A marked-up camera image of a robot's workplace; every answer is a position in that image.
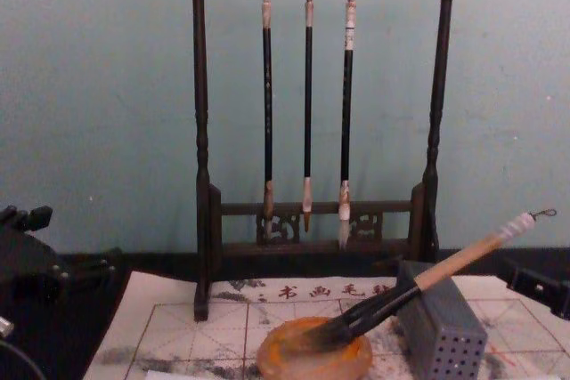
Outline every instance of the calligraphy brush rack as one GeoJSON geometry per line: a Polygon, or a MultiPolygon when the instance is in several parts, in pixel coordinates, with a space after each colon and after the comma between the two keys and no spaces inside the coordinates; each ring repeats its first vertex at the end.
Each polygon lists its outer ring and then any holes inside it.
{"type": "MultiPolygon", "coordinates": [[[[192,0],[194,41],[194,100],[198,147],[196,177],[197,238],[199,279],[194,296],[194,317],[208,318],[210,284],[223,258],[252,255],[334,254],[341,251],[377,256],[401,256],[407,260],[433,262],[438,250],[436,231],[437,153],[444,107],[445,75],[449,45],[452,0],[441,0],[436,42],[436,64],[431,92],[427,164],[422,180],[411,191],[411,198],[396,201],[351,201],[350,239],[345,248],[334,240],[301,242],[299,237],[302,203],[275,203],[273,233],[264,230],[264,204],[226,204],[211,182],[208,173],[208,73],[206,50],[205,0],[192,0]],[[383,239],[385,213],[409,213],[408,236],[383,239]],[[256,217],[256,242],[224,244],[222,217],[230,215],[256,217]],[[287,229],[293,230],[289,236],[287,229]]],[[[312,214],[335,214],[338,202],[314,202],[312,214]]]]}

